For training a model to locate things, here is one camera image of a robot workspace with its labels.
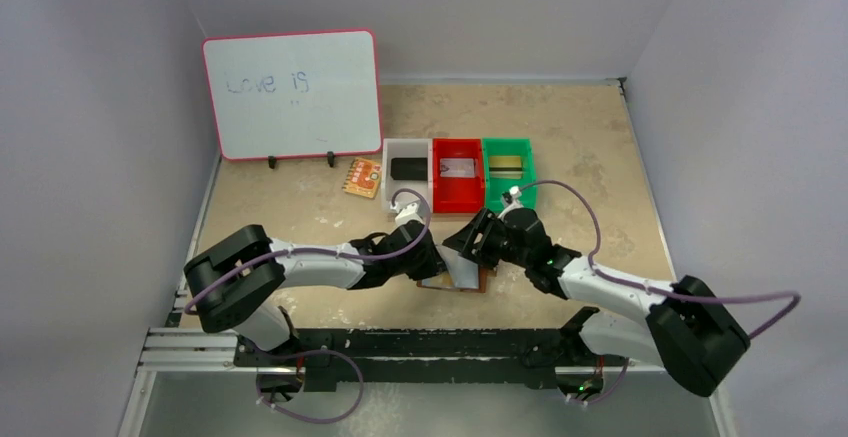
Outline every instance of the black base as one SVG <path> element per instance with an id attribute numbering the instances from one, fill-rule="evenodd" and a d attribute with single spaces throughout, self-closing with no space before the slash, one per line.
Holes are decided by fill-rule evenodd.
<path id="1" fill-rule="evenodd" d="M 577 393 L 591 371 L 557 377 L 555 368 L 592 369 L 598 362 L 585 348 L 567 344 L 559 329 L 299 329 L 298 334 L 298 344 L 278 355 L 326 346 L 352 358 L 368 382 L 513 383 Z M 237 367 L 295 365 L 254 353 L 247 341 L 240 344 L 246 350 L 236 352 Z M 606 365 L 623 363 L 606 358 Z M 304 368 L 305 391 L 334 391 L 338 382 L 357 381 L 347 363 L 331 356 L 310 357 Z"/>

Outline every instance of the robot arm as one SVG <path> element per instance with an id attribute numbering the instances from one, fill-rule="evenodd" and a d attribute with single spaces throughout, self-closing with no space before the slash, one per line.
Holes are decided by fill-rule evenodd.
<path id="1" fill-rule="evenodd" d="M 561 329 L 571 345 L 597 355 L 620 355 L 665 367 L 690 392 L 712 394 L 750 347 L 723 305 L 681 302 L 598 277 L 586 256 L 553 244 L 536 212 L 517 206 L 500 215 L 482 209 L 444 245 L 485 268 L 505 261 L 525 269 L 544 293 L 602 306 L 584 308 Z M 678 283 L 640 278 L 596 265 L 613 277 L 691 296 L 715 297 L 701 280 Z"/>
<path id="2" fill-rule="evenodd" d="M 371 234 L 338 246 L 310 246 L 309 253 L 298 252 L 304 246 L 268 238 L 261 226 L 244 227 L 185 266 L 192 293 L 206 292 L 197 302 L 203 329 L 210 333 L 234 329 L 262 350 L 287 353 L 297 343 L 296 331 L 285 310 L 267 301 L 275 290 L 302 285 L 366 289 L 395 275 L 421 280 L 446 269 L 416 203 L 404 208 L 396 223 L 391 234 Z M 408 246 L 422 232 L 418 244 L 394 257 L 364 261 L 339 257 L 385 256 Z M 512 208 L 500 216 L 482 209 L 443 245 L 483 268 L 492 269 L 501 261 L 515 264 L 542 292 L 613 312 L 585 307 L 560 329 L 566 345 L 661 365 L 697 395 L 710 395 L 750 346 L 747 334 L 721 305 L 680 302 L 594 275 L 587 257 L 551 242 L 532 209 Z M 275 259 L 257 263 L 249 274 L 216 287 L 241 263 L 272 252 Z M 713 296 L 694 277 L 670 283 L 598 267 L 644 287 Z"/>
<path id="3" fill-rule="evenodd" d="M 421 280 L 444 272 L 446 265 L 429 230 L 425 230 L 420 212 L 417 203 L 408 204 L 395 219 L 398 227 L 391 234 L 377 232 L 336 246 L 284 242 L 269 238 L 260 225 L 243 227 L 190 260 L 183 269 L 193 295 L 207 292 L 197 302 L 203 330 L 216 333 L 233 329 L 262 350 L 282 351 L 296 343 L 296 331 L 285 309 L 267 300 L 277 289 L 308 285 L 368 289 L 396 275 Z M 396 257 L 370 261 L 339 257 L 390 254 L 412 243 L 422 232 L 426 233 L 415 247 Z M 240 264 L 269 253 L 278 256 L 208 290 Z"/>

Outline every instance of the beige table surface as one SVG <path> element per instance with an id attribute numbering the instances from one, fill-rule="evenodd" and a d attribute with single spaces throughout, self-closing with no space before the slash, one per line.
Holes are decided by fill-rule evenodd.
<path id="1" fill-rule="evenodd" d="M 629 117 L 613 86 L 382 86 L 384 137 L 529 138 L 539 178 L 581 191 L 601 222 L 598 262 L 644 277 L 672 273 L 636 149 Z M 381 155 L 372 158 L 379 160 Z M 376 200 L 343 193 L 352 157 L 221 163 L 200 236 L 203 251 L 247 224 L 303 244 L 338 244 L 392 220 Z M 548 234 L 587 252 L 594 243 L 588 214 L 564 189 L 542 186 L 537 211 Z M 433 222 L 436 242 L 467 218 Z M 518 267 L 501 264 L 485 294 L 418 288 L 405 276 L 377 289 L 305 287 L 277 291 L 297 327 L 520 328 L 560 327 L 582 304 L 537 291 Z M 183 327 L 198 326 L 185 316 Z"/>

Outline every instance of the white wall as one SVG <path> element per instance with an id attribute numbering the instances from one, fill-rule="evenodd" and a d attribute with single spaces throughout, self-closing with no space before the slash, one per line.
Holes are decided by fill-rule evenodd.
<path id="1" fill-rule="evenodd" d="M 185 0 L 0 0 L 0 434 L 115 435 L 215 150 Z"/>
<path id="2" fill-rule="evenodd" d="M 728 377 L 746 436 L 848 435 L 846 9 L 674 0 L 629 81 L 678 273 L 804 295 Z"/>
<path id="3" fill-rule="evenodd" d="M 189 0 L 210 36 L 370 27 L 383 78 L 606 78 L 671 0 Z"/>

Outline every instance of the whiteboard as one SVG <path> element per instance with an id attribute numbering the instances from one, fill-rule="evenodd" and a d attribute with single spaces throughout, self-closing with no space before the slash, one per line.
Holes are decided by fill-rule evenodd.
<path id="1" fill-rule="evenodd" d="M 380 150 L 370 31 L 210 38 L 203 56 L 226 159 Z"/>

